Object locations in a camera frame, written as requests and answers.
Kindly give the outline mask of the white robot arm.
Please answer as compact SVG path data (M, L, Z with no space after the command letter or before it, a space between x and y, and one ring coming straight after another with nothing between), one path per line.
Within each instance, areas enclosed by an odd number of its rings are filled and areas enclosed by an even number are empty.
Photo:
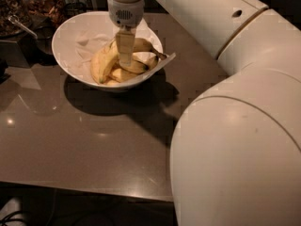
M108 0L142 15L143 0ZM227 78L183 112L170 148L179 226L301 226L300 32L259 0L156 0Z

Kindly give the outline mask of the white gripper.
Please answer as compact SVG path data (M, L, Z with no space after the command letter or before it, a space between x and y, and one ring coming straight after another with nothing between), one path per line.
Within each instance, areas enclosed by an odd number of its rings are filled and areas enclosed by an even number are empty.
M109 17L114 25L121 27L115 35L119 52L119 64L130 66L135 43L135 33L131 28L140 24L144 13L144 0L134 2L120 2L107 0Z

